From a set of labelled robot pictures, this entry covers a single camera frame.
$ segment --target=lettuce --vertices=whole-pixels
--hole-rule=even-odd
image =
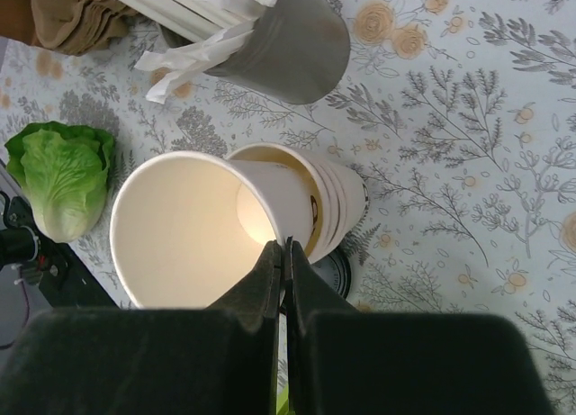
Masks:
[[[32,123],[5,144],[38,229],[70,242],[94,227],[107,197],[114,137],[86,125]]]

